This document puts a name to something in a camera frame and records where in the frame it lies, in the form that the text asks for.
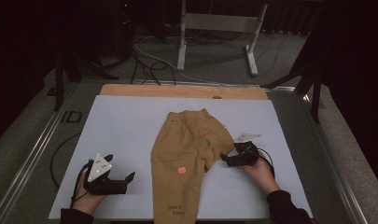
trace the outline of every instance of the wire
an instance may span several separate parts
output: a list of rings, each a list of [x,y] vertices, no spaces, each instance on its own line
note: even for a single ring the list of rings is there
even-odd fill
[[[73,190],[73,195],[72,195],[71,202],[70,202],[70,208],[72,208],[73,203],[76,201],[76,194],[77,194],[76,191],[77,191],[78,183],[80,182],[81,175],[83,174],[84,170],[86,170],[89,167],[90,167],[90,162],[88,162],[87,164],[85,164],[83,166],[83,168],[81,168],[80,172],[77,175],[75,189]]]
[[[311,218],[311,220],[312,220],[315,224],[319,224],[319,222],[318,222],[316,219]]]
[[[54,153],[52,154],[51,156],[51,162],[49,164],[49,172],[51,174],[51,178],[52,178],[52,181],[54,182],[55,186],[57,187],[57,189],[60,187],[60,184],[58,183],[58,181],[55,179],[55,175],[54,175],[54,172],[53,172],[53,164],[54,164],[54,159],[55,159],[55,155],[57,154],[57,152],[63,147],[64,144],[66,144],[67,142],[69,142],[70,140],[72,140],[73,138],[77,137],[81,135],[81,133],[76,133],[75,135],[69,137],[68,139],[66,139],[65,141],[63,141],[54,151]]]
[[[197,44],[186,44],[188,46],[195,46],[195,45],[207,45],[207,44],[223,44],[225,42],[237,39],[239,36],[241,36],[242,32],[235,33],[232,37],[225,38],[217,35],[213,35],[212,33],[208,31],[201,30],[198,34],[196,34],[193,37],[186,37],[186,39],[189,39]],[[205,37],[205,40],[198,39],[200,35]],[[221,39],[222,41],[212,41],[212,37],[216,39]]]
[[[89,193],[89,192],[86,191],[85,193],[83,193],[83,195],[81,195],[80,197],[76,198],[76,199],[74,200],[74,202],[77,201],[77,200],[79,200],[80,198],[86,196],[88,193]]]
[[[278,47],[278,50],[276,51],[276,55],[275,55],[275,58],[273,59],[273,66],[267,71],[265,72],[264,74],[260,75],[260,76],[257,76],[257,77],[264,77],[265,75],[267,75],[269,72],[271,72],[271,70],[273,70],[273,68],[275,67],[275,62],[276,62],[276,59],[278,58],[278,54],[279,54],[279,50],[282,46],[282,44],[285,42],[285,40],[287,39],[288,37],[288,34],[284,37],[284,39],[281,41],[281,43],[279,44],[279,47]]]
[[[256,59],[256,62],[271,48],[271,42],[273,41],[273,33],[271,33],[271,36],[270,36],[270,42],[268,43],[268,48],[266,48],[266,50],[264,50],[260,56]]]
[[[140,43],[141,41],[144,41],[144,40],[147,40],[147,39],[150,39],[150,38],[156,38],[156,36],[154,36],[154,35],[143,36],[143,37],[141,37],[137,40],[134,40],[133,43],[137,44],[137,43]]]
[[[103,65],[101,68],[106,71],[106,72],[111,72],[111,71],[114,71],[120,67],[122,67],[128,60],[130,55],[127,55],[123,58],[120,58],[117,62],[115,63],[110,63],[110,64],[107,64],[107,65]]]
[[[270,154],[268,154],[268,152],[262,148],[258,148],[258,150],[264,152],[265,154],[267,154],[268,158],[270,159],[270,162],[271,162],[271,166],[273,166],[273,159],[271,158]]]
[[[132,53],[131,55],[132,55],[132,56],[135,58],[135,60],[136,60],[135,70],[134,70],[134,72],[133,72],[133,76],[132,76],[132,78],[131,78],[131,84],[133,84],[134,76],[135,76],[135,74],[136,74],[136,70],[137,70],[137,65],[140,65],[140,66],[142,67],[142,72],[143,72],[143,74],[146,76],[146,78],[150,77],[151,79],[153,79],[154,82],[156,82],[157,85],[160,85],[160,82],[157,80],[157,78],[156,78],[156,77],[154,76],[154,74],[153,74],[153,70],[154,70],[153,65],[154,65],[154,64],[151,65],[151,66],[147,66],[147,65],[145,65],[145,64],[139,59],[139,57],[143,57],[143,56],[138,55],[134,49],[132,49],[131,53]]]
[[[157,58],[157,57],[155,57],[155,56],[152,56],[152,55],[150,55],[150,54],[147,54],[147,53],[143,52],[143,51],[142,51],[140,48],[138,48],[135,44],[133,44],[133,46],[134,46],[136,49],[138,49],[141,53],[145,54],[146,56],[151,57],[151,58],[153,58],[153,59],[156,59],[156,60],[159,60],[159,61],[162,61],[162,62],[164,62],[164,63],[169,64],[169,65],[171,66],[171,68],[173,68],[173,69],[174,69],[174,70],[175,70],[180,76],[185,77],[185,78],[187,78],[187,79],[189,79],[189,80],[194,80],[194,81],[200,81],[200,82],[204,82],[204,83],[210,83],[210,84],[217,84],[217,85],[227,86],[226,84],[224,84],[224,83],[220,83],[220,82],[213,82],[213,81],[208,81],[208,80],[203,80],[203,79],[198,79],[198,78],[193,78],[193,77],[187,77],[187,76],[185,76],[183,73],[181,73],[181,72],[180,72],[175,66],[173,66],[172,64],[166,62],[166,61],[163,60],[163,59]]]
[[[211,1],[211,6],[209,7],[209,14],[212,14],[212,7],[213,7],[213,2],[214,1]],[[200,36],[201,34],[203,33],[203,30],[201,30],[198,34],[196,34],[195,36],[193,37],[187,37],[185,39],[192,39],[194,40],[197,36]]]

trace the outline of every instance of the hand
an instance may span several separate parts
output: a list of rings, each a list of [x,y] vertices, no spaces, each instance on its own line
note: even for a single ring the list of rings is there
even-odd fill
[[[275,179],[273,178],[270,165],[263,159],[258,159],[253,166],[245,165],[238,168],[247,172],[256,181],[266,195],[273,191],[280,190],[279,186],[275,182]]]
[[[106,195],[92,195],[87,192],[87,190],[84,189],[85,174],[86,173],[83,173],[80,177],[80,182],[77,186],[76,200],[72,208],[92,216]]]

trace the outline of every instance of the person's left hand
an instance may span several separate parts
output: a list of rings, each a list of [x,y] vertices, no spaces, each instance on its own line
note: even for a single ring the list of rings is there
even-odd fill
[[[92,195],[87,192],[87,190],[84,189],[85,174],[86,173],[83,173],[80,177],[72,208],[92,216],[106,195]]]

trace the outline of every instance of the waistband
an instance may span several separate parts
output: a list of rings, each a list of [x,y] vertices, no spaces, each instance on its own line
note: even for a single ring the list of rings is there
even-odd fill
[[[179,113],[170,112],[168,114],[168,120],[186,120],[186,119],[203,119],[212,117],[208,111],[204,108],[199,111],[195,110],[185,110]]]

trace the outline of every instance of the sleeve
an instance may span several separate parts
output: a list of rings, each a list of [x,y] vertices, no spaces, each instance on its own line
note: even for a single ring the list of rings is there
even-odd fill
[[[290,194],[283,190],[277,190],[267,195],[272,217],[281,224],[312,224],[308,213],[297,208],[291,201]]]
[[[93,216],[76,209],[61,209],[61,224],[91,224]]]

